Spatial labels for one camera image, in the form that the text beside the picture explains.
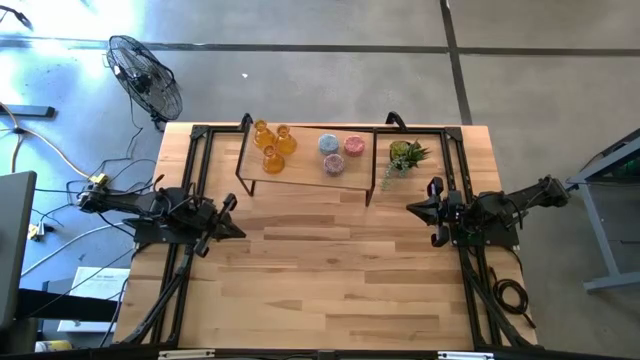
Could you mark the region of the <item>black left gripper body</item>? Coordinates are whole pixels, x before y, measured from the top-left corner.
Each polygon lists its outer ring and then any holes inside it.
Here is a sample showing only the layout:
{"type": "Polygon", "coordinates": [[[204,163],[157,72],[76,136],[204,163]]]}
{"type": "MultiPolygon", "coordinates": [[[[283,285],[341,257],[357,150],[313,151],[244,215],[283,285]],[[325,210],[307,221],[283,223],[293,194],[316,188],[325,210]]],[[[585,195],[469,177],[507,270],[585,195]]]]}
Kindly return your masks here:
{"type": "Polygon", "coordinates": [[[213,233],[216,230],[217,222],[220,218],[231,218],[231,212],[235,209],[238,201],[233,193],[229,193],[224,198],[222,208],[217,209],[214,202],[210,198],[204,198],[198,209],[198,215],[203,218],[204,223],[202,225],[202,236],[196,240],[194,246],[194,252],[200,256],[205,257],[209,252],[209,241],[213,238],[213,233]]]}

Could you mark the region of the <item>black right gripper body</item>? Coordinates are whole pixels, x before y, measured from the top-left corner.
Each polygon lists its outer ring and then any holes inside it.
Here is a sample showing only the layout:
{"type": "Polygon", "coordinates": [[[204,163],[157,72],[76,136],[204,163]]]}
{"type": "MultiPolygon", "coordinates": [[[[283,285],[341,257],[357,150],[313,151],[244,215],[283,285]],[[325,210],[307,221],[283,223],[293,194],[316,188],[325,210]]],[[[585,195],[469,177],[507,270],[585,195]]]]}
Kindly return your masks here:
{"type": "Polygon", "coordinates": [[[456,225],[461,221],[461,213],[464,211],[462,193],[459,190],[449,190],[445,197],[441,194],[444,191],[444,182],[440,177],[433,177],[427,185],[428,198],[439,196],[441,204],[438,209],[441,225],[435,226],[436,232],[431,236],[431,244],[434,247],[442,247],[451,240],[451,225],[456,225]]]}

